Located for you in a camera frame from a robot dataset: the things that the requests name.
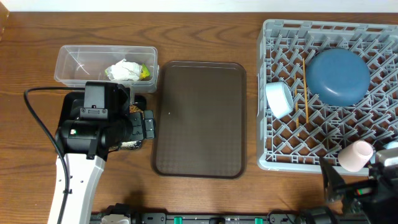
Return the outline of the brown food scrap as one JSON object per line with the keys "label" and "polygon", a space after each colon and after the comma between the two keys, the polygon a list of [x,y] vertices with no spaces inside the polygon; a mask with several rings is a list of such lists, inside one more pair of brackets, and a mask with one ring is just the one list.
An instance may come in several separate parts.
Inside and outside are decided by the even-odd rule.
{"label": "brown food scrap", "polygon": [[143,113],[143,111],[139,107],[137,107],[135,105],[131,105],[129,107],[129,112],[130,113]]}

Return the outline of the pink cup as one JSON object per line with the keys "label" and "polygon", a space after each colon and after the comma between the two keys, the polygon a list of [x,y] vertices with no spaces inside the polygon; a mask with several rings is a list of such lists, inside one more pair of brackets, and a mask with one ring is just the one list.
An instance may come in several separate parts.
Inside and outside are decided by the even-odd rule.
{"label": "pink cup", "polygon": [[355,141],[338,153],[338,162],[349,172],[358,172],[372,158],[373,147],[366,141]]}

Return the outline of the light blue large bowl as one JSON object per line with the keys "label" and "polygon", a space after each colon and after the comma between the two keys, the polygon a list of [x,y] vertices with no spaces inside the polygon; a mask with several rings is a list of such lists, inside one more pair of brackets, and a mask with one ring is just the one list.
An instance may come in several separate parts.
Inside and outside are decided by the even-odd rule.
{"label": "light blue large bowl", "polygon": [[281,119],[294,110],[294,102],[289,87],[284,82],[266,84],[267,103],[277,119]]}

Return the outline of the dark blue plate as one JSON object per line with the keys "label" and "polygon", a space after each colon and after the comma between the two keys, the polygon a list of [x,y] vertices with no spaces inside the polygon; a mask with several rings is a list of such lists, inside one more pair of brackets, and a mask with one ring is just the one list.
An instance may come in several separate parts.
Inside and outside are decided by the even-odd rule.
{"label": "dark blue plate", "polygon": [[365,97],[371,77],[360,56],[346,49],[329,49],[311,59],[306,66],[306,81],[322,103],[351,106]]}

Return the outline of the wooden chopstick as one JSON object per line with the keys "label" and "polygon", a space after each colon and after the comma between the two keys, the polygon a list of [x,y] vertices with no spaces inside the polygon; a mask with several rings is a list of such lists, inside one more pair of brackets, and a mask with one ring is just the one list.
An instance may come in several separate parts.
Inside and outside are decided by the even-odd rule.
{"label": "wooden chopstick", "polygon": [[[294,81],[296,81],[296,80],[297,80],[297,72],[295,72],[295,75],[294,75]],[[297,94],[298,94],[297,87],[295,87],[294,97],[296,97]],[[295,112],[297,112],[298,110],[299,110],[299,106],[298,106],[298,103],[296,103],[295,104]],[[296,118],[295,125],[296,125],[296,129],[300,126],[299,117]]]}
{"label": "wooden chopstick", "polygon": [[304,100],[305,100],[305,122],[309,123],[309,112],[308,112],[308,91],[307,91],[307,79],[306,79],[306,65],[305,59],[302,60],[302,70],[303,70],[303,90],[304,90]]}

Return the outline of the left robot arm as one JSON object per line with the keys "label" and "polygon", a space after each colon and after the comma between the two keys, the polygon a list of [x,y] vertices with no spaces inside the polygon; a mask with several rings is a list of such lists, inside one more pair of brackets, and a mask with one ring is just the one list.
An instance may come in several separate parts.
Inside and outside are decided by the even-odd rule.
{"label": "left robot arm", "polygon": [[111,82],[87,82],[63,101],[55,143],[57,179],[49,223],[89,223],[96,187],[108,154],[127,142],[155,137],[146,101],[131,111],[131,91]]}

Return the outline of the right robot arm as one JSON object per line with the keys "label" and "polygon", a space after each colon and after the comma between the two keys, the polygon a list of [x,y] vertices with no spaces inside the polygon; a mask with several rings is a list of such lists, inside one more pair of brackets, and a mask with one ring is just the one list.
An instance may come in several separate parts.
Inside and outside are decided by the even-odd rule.
{"label": "right robot arm", "polygon": [[342,214],[328,207],[303,210],[295,223],[397,223],[397,166],[374,164],[369,179],[347,184],[324,158],[320,158],[326,202],[341,201]]}

